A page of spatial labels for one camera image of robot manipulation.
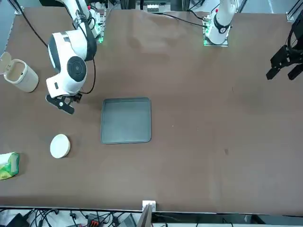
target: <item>plastic tray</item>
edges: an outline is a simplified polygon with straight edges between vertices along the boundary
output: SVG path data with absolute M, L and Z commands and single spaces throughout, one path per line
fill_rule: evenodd
M 102 143 L 146 143 L 151 140 L 151 137 L 151 102 L 149 98 L 111 98 L 103 101 Z

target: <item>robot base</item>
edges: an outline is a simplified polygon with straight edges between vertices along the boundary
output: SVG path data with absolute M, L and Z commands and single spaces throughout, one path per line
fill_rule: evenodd
M 78 93 L 75 96 L 62 96 L 56 98 L 52 98 L 50 95 L 47 95 L 45 98 L 47 102 L 53 104 L 54 106 L 57 106 L 58 109 L 63 110 L 68 114 L 73 114 L 75 112 L 75 109 L 71 106 L 71 103 L 79 103 L 82 98 L 82 94 Z
M 209 32 L 209 27 L 211 25 L 211 21 L 212 21 L 212 19 L 210 18 L 209 15 L 206 17 L 206 20 L 203 21 L 203 25 L 207 26 L 207 28 L 203 28 L 203 45 L 204 46 L 228 46 L 228 35 L 226 37 L 226 40 L 220 45 L 216 45 L 216 44 L 212 43 L 207 38 L 206 34 Z

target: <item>black cable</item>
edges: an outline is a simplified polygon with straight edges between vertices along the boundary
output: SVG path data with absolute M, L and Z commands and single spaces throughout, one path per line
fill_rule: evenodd
M 212 12 L 214 11 L 214 9 L 217 8 L 219 5 L 220 5 L 220 4 L 216 5 L 216 6 L 212 9 L 212 11 L 210 11 L 210 12 L 212 13 Z
M 121 214 L 119 214 L 116 218 L 121 217 L 123 214 L 125 214 L 125 212 L 122 212 Z
M 222 222 L 224 223 L 228 223 L 228 224 L 231 224 L 232 225 L 232 227 L 233 227 L 233 224 L 232 224 L 232 222 L 227 222 L 226 220 L 225 220 L 225 218 L 222 218 Z
M 113 223 L 114 223 L 114 218 L 115 218 L 117 221 L 119 221 L 119 217 L 121 217 L 123 214 L 125 214 L 125 212 L 122 212 L 122 213 L 119 214 L 117 217 L 115 217 L 114 214 L 112 214 L 113 220 L 112 220 L 112 223 L 110 223 L 110 225 L 109 225 L 108 227 L 111 227 L 111 226 L 117 227 L 117 226 L 114 226 L 114 225 L 113 225 Z
M 89 5 L 92 9 L 98 10 L 97 7 L 93 6 L 92 4 Z
M 171 217 L 171 216 L 167 216 L 167 215 L 161 215 L 161 214 L 154 214 L 155 216 L 158 216 L 158 217 L 162 217 L 162 218 L 170 218 L 172 220 L 175 220 L 175 221 L 178 221 L 178 222 L 182 222 L 182 220 L 178 219 L 178 218 L 174 218 L 174 217 Z
M 70 210 L 70 217 L 72 218 L 72 221 L 74 222 L 75 226 L 77 226 L 77 224 L 76 224 L 76 222 L 75 222 L 75 219 L 74 219 L 74 217 L 73 217 L 71 214 L 72 214 L 72 212 L 71 212 L 71 210 Z
M 191 9 L 189 9 L 188 12 L 194 14 L 195 17 L 198 18 L 199 20 L 203 20 L 203 17 L 199 17 L 199 16 L 198 16 L 194 11 L 192 11 Z
M 203 0 L 198 1 L 195 5 L 193 5 L 189 10 L 191 10 L 193 7 L 195 7 L 197 4 L 199 4 L 200 2 L 202 2 Z
M 30 26 L 30 28 L 33 30 L 33 32 L 36 34 L 36 36 L 40 39 L 40 41 L 44 44 L 44 46 L 47 47 L 47 44 L 44 42 L 44 40 L 38 35 L 38 33 L 36 32 L 36 30 L 33 28 L 33 26 L 30 24 L 30 22 L 28 21 L 27 17 L 25 16 L 22 8 L 20 7 L 19 3 L 17 2 L 17 0 L 13 0 L 15 2 L 15 4 L 17 5 L 17 7 L 19 8 L 19 10 L 22 13 L 22 16 L 24 17 L 25 21 L 27 22 L 27 24 Z
M 293 35 L 293 29 L 291 28 L 290 29 L 290 32 L 289 32 L 289 35 L 288 35 L 288 38 L 287 38 L 287 47 L 289 49 L 290 52 L 293 52 L 293 53 L 298 53 L 298 54 L 301 54 L 303 53 L 302 50 L 296 50 L 296 49 L 293 49 L 290 42 L 291 42 L 291 39 L 292 39 L 292 35 Z
M 48 215 L 49 213 L 51 213 L 52 212 L 52 210 L 49 210 L 49 211 L 47 211 L 46 212 L 46 215 Z M 35 219 L 31 222 L 31 224 L 29 225 L 29 227 L 31 227 L 32 225 L 33 225 L 33 223 L 34 223 L 34 221 L 36 221 L 37 220 L 37 217 L 39 217 L 40 216 L 40 214 L 38 214 L 37 216 L 35 215 Z
M 206 25 L 196 24 L 196 23 L 190 22 L 190 21 L 188 21 L 188 20 L 183 20 L 183 19 L 181 19 L 181 18 L 175 17 L 175 16 L 173 16 L 173 15 L 169 15 L 169 14 L 163 14 L 163 15 L 169 16 L 169 17 L 172 17 L 172 18 L 175 18 L 175 19 L 177 19 L 177 20 L 184 21 L 184 22 L 189 23 L 189 24 L 192 24 L 192 25 L 196 25 L 196 26 L 200 26 L 200 27 L 207 28 Z
M 82 31 L 84 37 L 86 38 L 86 41 L 89 43 L 89 40 L 88 40 L 87 36 L 85 35 L 85 33 L 84 33 L 82 27 L 79 26 L 79 28 L 81 29 L 81 31 Z M 93 82 L 93 86 L 91 87 L 91 89 L 90 89 L 89 92 L 84 92 L 84 91 L 82 91 L 82 92 L 80 92 L 81 94 L 86 94 L 86 95 L 87 95 L 87 94 L 91 93 L 92 90 L 93 90 L 94 87 L 95 87 L 95 82 L 96 82 L 96 64 L 95 64 L 95 58 L 94 58 L 94 56 L 93 56 L 93 64 L 94 64 L 94 82 Z
M 38 213 L 38 211 L 36 211 L 36 214 L 35 214 L 35 224 L 36 224 L 36 227 L 38 227 L 38 225 L 37 225 L 37 213 Z
M 47 222 L 48 226 L 52 227 L 52 225 L 48 222 L 46 211 L 45 210 L 40 211 L 40 214 L 42 215 L 42 221 L 45 220 Z
M 97 213 L 97 218 L 98 218 L 98 227 L 100 226 L 100 219 L 99 219 L 99 214 L 98 214 L 98 211 L 96 211 Z
M 143 10 L 144 0 L 140 0 L 140 10 Z
M 88 216 L 87 215 L 84 215 L 83 212 L 80 210 L 80 213 L 86 218 L 88 219 Z
M 87 20 L 88 24 L 90 24 L 92 20 L 94 20 L 94 26 L 91 28 L 91 30 L 93 30 L 94 27 L 95 27 L 95 25 L 96 25 L 96 19 L 95 19 L 94 17 L 90 17 L 90 18 Z
M 110 216 L 111 214 L 114 214 L 114 213 L 116 213 L 116 212 L 111 212 L 111 213 L 109 213 L 109 214 L 103 214 L 103 215 L 100 215 L 99 218 L 100 218 L 100 217 L 104 217 L 104 216 L 106 215 L 106 217 L 102 220 L 102 222 L 103 222 L 103 224 L 108 224 L 108 223 L 109 223 L 109 220 L 110 220 L 110 217 L 109 217 L 109 220 L 108 220 L 107 223 L 104 222 L 104 220 L 107 219 L 108 216 Z

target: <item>wire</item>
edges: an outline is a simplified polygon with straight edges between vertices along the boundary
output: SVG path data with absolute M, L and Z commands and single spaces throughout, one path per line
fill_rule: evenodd
M 83 212 L 80 210 L 80 213 L 87 219 L 87 216 L 83 214 Z
M 164 15 L 164 16 L 168 16 L 168 17 L 175 18 L 175 19 L 177 19 L 177 20 L 184 21 L 184 22 L 189 23 L 189 24 L 192 24 L 192 25 L 196 25 L 196 26 L 200 26 L 200 27 L 207 28 L 206 25 L 196 24 L 196 23 L 190 22 L 190 21 L 188 21 L 188 20 L 183 20 L 183 19 L 181 19 L 181 18 L 175 17 L 175 16 L 173 16 L 173 15 L 169 15 L 169 14 L 163 14 L 163 15 Z
M 203 0 L 198 1 L 195 5 L 193 5 L 189 10 L 191 10 L 193 7 L 195 7 L 197 4 L 199 4 L 200 2 L 202 2 Z
M 119 214 L 116 218 L 121 217 L 123 214 L 125 214 L 125 212 L 122 212 L 121 214 Z
M 144 0 L 140 0 L 140 10 L 143 10 Z
M 92 9 L 98 10 L 97 7 L 93 6 L 92 4 L 89 5 Z
M 89 44 L 89 40 L 88 40 L 87 36 L 85 35 L 85 33 L 84 33 L 82 27 L 79 26 L 79 28 L 81 29 L 81 31 L 82 31 L 84 37 L 86 38 L 86 41 L 87 41 L 88 44 Z M 87 94 L 91 93 L 92 90 L 93 90 L 94 87 L 95 87 L 95 82 L 96 82 L 96 64 L 95 64 L 95 58 L 94 58 L 94 56 L 93 56 L 93 64 L 94 64 L 94 82 L 93 82 L 93 86 L 91 87 L 91 89 L 90 89 L 89 92 L 84 92 L 84 91 L 82 91 L 82 92 L 80 92 L 81 94 L 86 94 L 86 95 L 87 95 Z
M 99 219 L 98 211 L 96 211 L 96 213 L 97 213 L 97 217 L 98 217 L 98 225 L 100 225 L 100 219 Z
M 228 223 L 228 224 L 231 224 L 232 225 L 232 227 L 233 227 L 233 224 L 232 224 L 232 222 L 227 222 L 226 220 L 225 220 L 225 218 L 222 218 L 222 222 L 224 223 Z
M 47 222 L 47 224 L 48 224 L 48 226 L 49 226 L 49 227 L 52 227 L 51 224 L 49 224 L 49 222 L 48 222 L 47 215 L 46 215 L 46 211 L 44 210 L 44 211 L 39 211 L 39 212 L 40 212 L 40 214 L 42 215 L 41 220 L 43 221 L 43 220 L 45 219 L 46 222 Z
M 91 28 L 91 30 L 93 30 L 94 27 L 95 27 L 95 25 L 96 25 L 96 19 L 95 19 L 94 17 L 90 17 L 90 18 L 87 20 L 88 24 L 90 24 L 90 22 L 91 22 L 92 20 L 94 20 L 94 26 Z
M 70 215 L 70 217 L 72 218 L 72 221 L 74 222 L 75 226 L 78 226 L 77 223 L 75 222 L 75 219 L 73 216 Z
M 71 17 L 71 14 L 69 13 L 67 7 L 66 7 L 65 5 L 64 5 L 64 7 L 65 7 L 67 13 L 68 13 L 68 14 L 70 15 L 70 17 Z M 79 28 L 81 29 L 81 31 L 82 31 L 82 33 L 83 33 L 83 35 L 84 35 L 84 37 L 85 37 L 87 43 L 89 44 L 89 40 L 88 40 L 87 36 L 85 35 L 85 32 L 83 31 L 82 27 L 79 26 Z M 82 91 L 82 92 L 80 92 L 81 94 L 86 94 L 86 95 L 87 95 L 87 94 L 91 93 L 92 90 L 93 90 L 94 87 L 95 87 L 95 82 L 96 82 L 96 64 L 95 64 L 95 58 L 94 58 L 94 56 L 92 56 L 92 57 L 93 57 L 93 64 L 94 64 L 94 82 L 93 82 L 93 86 L 91 87 L 91 89 L 90 89 L 89 92 L 84 92 L 84 91 Z
M 172 220 L 175 220 L 175 221 L 178 221 L 178 222 L 182 222 L 182 220 L 178 219 L 178 218 L 174 218 L 174 217 L 171 217 L 171 216 L 166 216 L 166 215 L 161 215 L 161 214 L 154 214 L 155 216 L 158 216 L 158 217 L 162 217 L 162 218 L 170 218 Z
M 49 211 L 47 211 L 45 214 L 46 215 L 48 215 L 49 213 L 51 213 L 52 212 L 52 210 L 49 210 Z M 41 214 L 38 214 L 38 215 L 35 215 L 35 219 L 31 222 L 31 224 L 29 225 L 29 227 L 31 227 L 32 225 L 33 225 L 33 223 L 34 223 L 34 221 L 35 222 L 37 222 L 37 217 L 39 217 Z
M 219 5 L 220 5 L 220 4 L 216 5 L 216 6 L 212 9 L 212 11 L 210 11 L 210 12 L 212 13 L 212 12 L 214 11 L 214 9 L 217 8 Z
M 291 28 L 291 29 L 290 29 L 290 32 L 289 32 L 289 35 L 288 35 L 288 38 L 287 38 L 287 47 L 288 47 L 288 49 L 289 49 L 290 52 L 301 54 L 301 53 L 303 53 L 302 50 L 293 49 L 292 46 L 291 46 L 291 44 L 290 44 L 291 39 L 292 39 L 293 32 L 294 32 L 294 31 L 293 31 L 293 29 Z
M 195 15 L 196 18 L 198 18 L 199 20 L 203 20 L 203 17 L 199 17 L 194 11 L 192 11 L 191 9 L 188 10 L 188 12 L 192 13 Z
M 37 225 L 37 213 L 38 213 L 38 211 L 36 211 L 36 214 L 35 214 L 35 224 L 36 224 L 36 227 L 38 227 L 38 225 Z
M 19 3 L 17 2 L 17 0 L 13 0 L 15 2 L 15 4 L 17 5 L 17 7 L 19 8 L 19 10 L 22 13 L 22 16 L 24 17 L 25 21 L 27 22 L 27 24 L 30 26 L 30 28 L 33 30 L 33 32 L 36 34 L 36 36 L 40 39 L 40 41 L 44 44 L 44 46 L 47 47 L 47 44 L 44 42 L 44 40 L 38 35 L 38 33 L 36 32 L 36 30 L 33 28 L 33 26 L 30 24 L 30 22 L 28 21 L 27 17 L 25 16 L 22 8 L 20 7 Z

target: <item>metal frame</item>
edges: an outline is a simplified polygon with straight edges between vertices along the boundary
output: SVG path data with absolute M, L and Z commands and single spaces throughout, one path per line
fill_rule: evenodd
M 17 4 L 15 3 L 15 1 L 11 1 L 8 0 L 9 4 L 12 6 L 12 8 L 14 8 L 15 10 L 15 15 L 22 15 L 22 12 L 20 11 L 19 7 L 17 6 Z
M 137 227 L 151 227 L 152 212 L 156 211 L 156 201 L 142 201 L 143 212 Z
M 294 18 L 294 14 L 298 11 L 298 9 L 300 9 L 300 7 L 303 5 L 303 0 L 298 0 L 294 6 L 288 11 L 286 12 L 286 18 L 288 22 L 294 22 L 295 18 Z

